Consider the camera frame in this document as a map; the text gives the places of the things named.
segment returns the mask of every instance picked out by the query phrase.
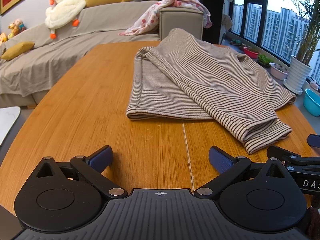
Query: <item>sofa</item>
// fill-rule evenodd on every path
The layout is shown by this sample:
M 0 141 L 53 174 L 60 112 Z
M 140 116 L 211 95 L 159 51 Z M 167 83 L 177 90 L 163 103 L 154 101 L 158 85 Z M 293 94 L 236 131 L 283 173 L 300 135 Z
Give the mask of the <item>sofa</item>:
M 10 61 L 0 60 L 0 108 L 38 104 L 79 59 L 99 44 L 161 40 L 177 27 L 201 39 L 202 13 L 182 8 L 162 9 L 158 30 L 137 36 L 118 35 L 153 3 L 123 2 L 85 8 L 79 15 L 80 25 L 73 27 L 70 23 L 58 29 L 55 40 L 41 24 L 1 44 L 0 55 L 22 41 L 35 43 L 32 50 Z

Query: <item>sofa armrest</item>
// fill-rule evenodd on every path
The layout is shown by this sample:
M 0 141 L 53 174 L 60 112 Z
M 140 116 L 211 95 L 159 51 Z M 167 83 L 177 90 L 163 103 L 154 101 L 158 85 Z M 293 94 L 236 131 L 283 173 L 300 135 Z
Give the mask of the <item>sofa armrest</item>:
M 183 29 L 197 39 L 202 39 L 203 13 L 193 9 L 167 7 L 160 9 L 160 39 L 163 40 L 174 28 Z

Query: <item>striped shirt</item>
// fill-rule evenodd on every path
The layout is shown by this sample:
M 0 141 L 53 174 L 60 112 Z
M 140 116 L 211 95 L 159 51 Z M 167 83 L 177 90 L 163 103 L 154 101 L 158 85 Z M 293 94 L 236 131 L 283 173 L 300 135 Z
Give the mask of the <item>striped shirt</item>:
M 173 29 L 135 56 L 126 115 L 214 119 L 252 154 L 292 131 L 275 110 L 295 99 L 247 55 Z

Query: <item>goose plush toy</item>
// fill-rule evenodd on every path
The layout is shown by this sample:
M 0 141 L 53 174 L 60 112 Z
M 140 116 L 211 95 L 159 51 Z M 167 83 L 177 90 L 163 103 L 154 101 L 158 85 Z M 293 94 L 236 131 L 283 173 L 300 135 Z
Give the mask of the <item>goose plush toy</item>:
M 79 20 L 77 15 L 85 7 L 85 0 L 50 0 L 50 5 L 57 5 L 49 7 L 46 12 L 45 25 L 51 29 L 51 39 L 55 39 L 57 35 L 55 30 L 63 27 L 67 23 L 72 21 L 72 25 L 77 27 L 79 25 Z

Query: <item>white flower pot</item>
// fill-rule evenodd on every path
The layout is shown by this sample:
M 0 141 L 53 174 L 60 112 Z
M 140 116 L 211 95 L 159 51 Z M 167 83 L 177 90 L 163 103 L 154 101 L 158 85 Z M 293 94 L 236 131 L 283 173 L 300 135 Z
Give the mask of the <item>white flower pot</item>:
M 289 75 L 283 81 L 284 86 L 291 92 L 301 95 L 302 86 L 311 70 L 310 66 L 301 63 L 294 56 L 291 56 Z

